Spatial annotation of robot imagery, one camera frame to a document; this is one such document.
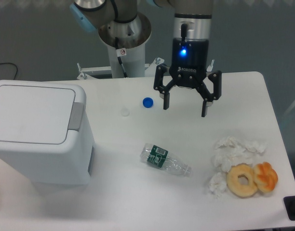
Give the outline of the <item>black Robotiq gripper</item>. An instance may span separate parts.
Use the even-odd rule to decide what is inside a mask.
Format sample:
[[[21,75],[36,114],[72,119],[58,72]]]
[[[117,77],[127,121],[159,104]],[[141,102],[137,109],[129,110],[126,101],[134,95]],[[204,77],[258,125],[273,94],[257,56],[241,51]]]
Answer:
[[[154,90],[159,91],[163,99],[163,109],[167,110],[170,104],[170,90],[179,86],[194,89],[203,98],[201,116],[207,115],[207,108],[214,100],[222,95],[222,72],[210,73],[207,77],[213,84],[213,92],[210,93],[203,80],[206,78],[206,64],[209,41],[199,39],[193,41],[182,41],[180,38],[173,39],[171,67],[159,64],[156,67],[154,78]],[[169,72],[172,80],[163,84],[164,74]]]

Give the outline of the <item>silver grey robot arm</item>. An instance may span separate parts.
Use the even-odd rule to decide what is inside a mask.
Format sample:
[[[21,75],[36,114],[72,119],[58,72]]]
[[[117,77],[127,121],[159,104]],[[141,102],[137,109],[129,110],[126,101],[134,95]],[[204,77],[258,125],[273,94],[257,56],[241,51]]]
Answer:
[[[154,75],[153,88],[169,108],[172,87],[195,89],[202,97],[202,115],[222,93],[222,73],[207,63],[213,12],[211,0],[75,0],[70,5],[75,20],[88,32],[97,32],[106,45],[113,78]],[[172,59],[147,65],[146,43],[152,30],[167,20],[156,18],[160,9],[171,10]]]

